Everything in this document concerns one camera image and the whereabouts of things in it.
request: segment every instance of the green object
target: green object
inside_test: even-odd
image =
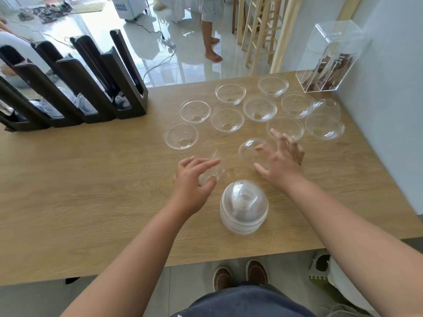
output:
[[[106,2],[93,2],[86,4],[77,4],[73,7],[71,14],[75,13],[89,13],[103,11]]]

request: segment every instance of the brown items in acrylic box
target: brown items in acrylic box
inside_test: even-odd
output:
[[[322,58],[309,77],[305,79],[302,83],[305,92],[336,89],[354,62],[354,57],[346,53],[341,53],[333,61],[331,68],[321,75],[326,65],[330,62],[330,59],[330,56]]]

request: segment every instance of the right hand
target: right hand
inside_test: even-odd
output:
[[[268,144],[256,146],[256,150],[263,151],[269,159],[269,169],[257,163],[254,168],[277,189],[286,192],[291,184],[304,179],[301,164],[305,152],[287,134],[280,134],[275,129],[270,129],[270,132],[278,140],[278,150],[274,151]]]

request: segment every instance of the hand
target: hand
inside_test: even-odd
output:
[[[191,157],[178,163],[175,186],[168,204],[188,216],[200,210],[216,186],[215,176],[209,178],[204,186],[198,184],[199,175],[218,165],[220,159],[209,160]]]
[[[287,134],[280,134],[275,129],[270,129],[270,132],[278,140],[278,150],[275,152],[267,144],[256,146],[256,150],[263,151],[269,158],[269,169],[264,169],[257,163],[254,164],[254,168],[264,179],[282,192],[286,192],[291,184],[304,178],[301,164],[305,152]]]

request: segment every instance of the acrylic display box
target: acrylic display box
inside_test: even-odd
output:
[[[304,92],[338,89],[368,42],[351,20],[317,23],[297,69]]]

